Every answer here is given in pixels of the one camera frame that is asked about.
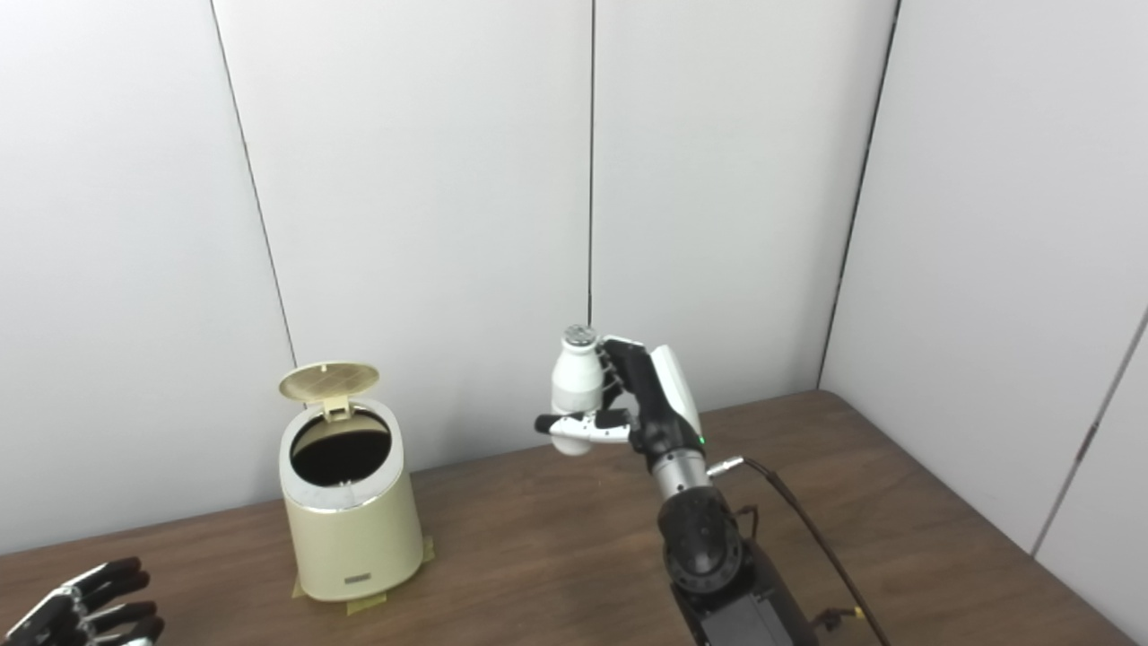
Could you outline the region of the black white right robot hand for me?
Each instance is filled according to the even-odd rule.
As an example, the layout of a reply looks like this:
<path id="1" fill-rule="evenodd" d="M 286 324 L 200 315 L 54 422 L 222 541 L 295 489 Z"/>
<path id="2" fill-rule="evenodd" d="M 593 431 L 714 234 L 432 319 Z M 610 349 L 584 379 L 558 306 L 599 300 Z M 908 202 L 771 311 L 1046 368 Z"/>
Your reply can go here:
<path id="1" fill-rule="evenodd" d="M 569 457 L 627 444 L 647 470 L 672 451 L 704 453 L 700 414 L 670 347 L 647 348 L 585 326 L 566 332 L 551 371 L 551 408 L 534 430 Z"/>

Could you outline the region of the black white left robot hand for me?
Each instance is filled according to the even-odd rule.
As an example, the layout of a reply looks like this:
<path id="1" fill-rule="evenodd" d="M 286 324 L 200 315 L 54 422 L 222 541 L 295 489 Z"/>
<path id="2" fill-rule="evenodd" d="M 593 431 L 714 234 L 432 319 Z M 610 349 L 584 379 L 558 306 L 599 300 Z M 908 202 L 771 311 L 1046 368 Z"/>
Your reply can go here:
<path id="1" fill-rule="evenodd" d="M 160 606 L 122 601 L 149 581 L 139 557 L 98 565 L 53 587 L 3 635 L 3 645 L 156 645 L 166 628 Z"/>

